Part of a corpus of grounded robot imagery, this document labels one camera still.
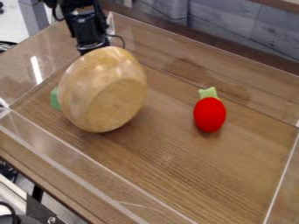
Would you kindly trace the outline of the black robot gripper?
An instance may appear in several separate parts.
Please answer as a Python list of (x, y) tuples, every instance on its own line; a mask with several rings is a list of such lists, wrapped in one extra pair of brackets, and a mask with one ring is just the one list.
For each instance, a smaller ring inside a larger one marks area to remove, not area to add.
[(80, 55), (110, 46), (108, 23), (106, 15), (96, 10), (75, 10), (64, 14), (71, 36), (76, 39), (76, 49)]

